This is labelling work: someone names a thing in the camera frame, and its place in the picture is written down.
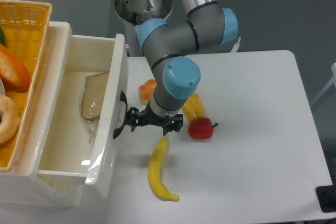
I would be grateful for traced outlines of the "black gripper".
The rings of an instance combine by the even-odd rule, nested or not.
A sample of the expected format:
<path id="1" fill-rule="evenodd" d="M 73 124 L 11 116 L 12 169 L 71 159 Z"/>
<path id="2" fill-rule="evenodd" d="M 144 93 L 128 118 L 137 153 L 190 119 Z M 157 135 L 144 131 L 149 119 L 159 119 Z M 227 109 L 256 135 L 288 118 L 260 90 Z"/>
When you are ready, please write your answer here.
<path id="1" fill-rule="evenodd" d="M 150 105 L 147 104 L 143 111 L 139 111 L 139 109 L 135 107 L 129 108 L 126 114 L 125 124 L 131 128 L 131 132 L 134 132 L 135 128 L 139 126 L 160 126 L 163 129 L 163 135 L 167 135 L 168 132 L 179 132 L 183 123 L 183 114 L 176 114 L 173 117 L 167 114 L 164 117 L 160 117 L 155 114 Z"/>

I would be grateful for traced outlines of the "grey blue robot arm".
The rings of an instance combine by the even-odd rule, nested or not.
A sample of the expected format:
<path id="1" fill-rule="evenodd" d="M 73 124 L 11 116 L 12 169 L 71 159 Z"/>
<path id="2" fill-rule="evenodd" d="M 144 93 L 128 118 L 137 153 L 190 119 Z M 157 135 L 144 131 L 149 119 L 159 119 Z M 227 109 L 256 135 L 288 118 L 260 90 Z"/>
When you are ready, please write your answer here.
<path id="1" fill-rule="evenodd" d="M 166 18 L 171 0 L 116 0 L 118 15 L 136 28 L 135 39 L 157 82 L 144 110 L 126 108 L 123 125 L 132 130 L 155 125 L 164 134 L 179 131 L 183 125 L 179 111 L 201 78 L 189 54 L 227 43 L 238 34 L 235 13 L 220 7 L 217 0 L 182 2 L 187 20 L 170 26 Z"/>

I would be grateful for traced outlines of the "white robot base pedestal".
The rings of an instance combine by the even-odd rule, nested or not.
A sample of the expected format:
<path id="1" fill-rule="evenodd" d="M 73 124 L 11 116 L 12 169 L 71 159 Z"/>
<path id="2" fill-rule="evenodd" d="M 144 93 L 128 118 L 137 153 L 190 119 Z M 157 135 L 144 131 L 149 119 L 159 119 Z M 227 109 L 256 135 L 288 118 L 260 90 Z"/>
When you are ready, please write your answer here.
<path id="1" fill-rule="evenodd" d="M 137 39 L 141 24 L 151 18 L 166 20 L 173 8 L 173 0 L 115 0 L 115 11 L 124 22 L 130 57 L 142 56 Z"/>

